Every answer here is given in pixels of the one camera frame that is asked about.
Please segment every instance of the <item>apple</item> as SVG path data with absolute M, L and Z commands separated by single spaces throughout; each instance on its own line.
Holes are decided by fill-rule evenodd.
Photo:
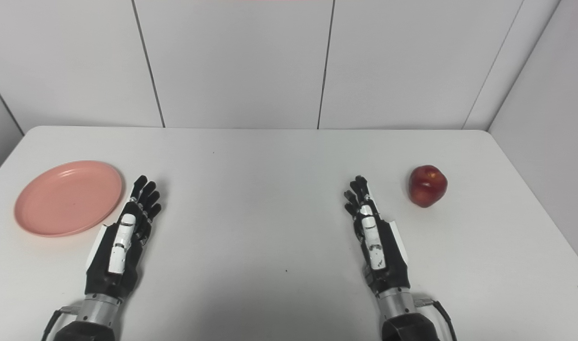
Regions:
M 430 207 L 447 191 L 447 178 L 435 166 L 426 164 L 411 172 L 409 177 L 409 199 L 419 207 Z

